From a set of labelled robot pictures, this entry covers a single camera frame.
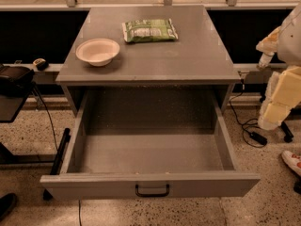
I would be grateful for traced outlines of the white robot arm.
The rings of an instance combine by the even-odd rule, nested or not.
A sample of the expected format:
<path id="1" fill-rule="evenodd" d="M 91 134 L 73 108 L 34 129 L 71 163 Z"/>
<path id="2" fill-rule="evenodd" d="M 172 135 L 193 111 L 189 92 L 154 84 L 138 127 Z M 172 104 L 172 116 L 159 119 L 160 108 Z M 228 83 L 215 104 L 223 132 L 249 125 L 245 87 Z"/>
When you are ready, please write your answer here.
<path id="1" fill-rule="evenodd" d="M 301 5 L 261 40 L 256 49 L 262 52 L 259 70 L 264 70 L 274 55 L 287 65 L 282 73 L 272 73 L 258 118 L 261 129 L 274 130 L 301 102 Z"/>

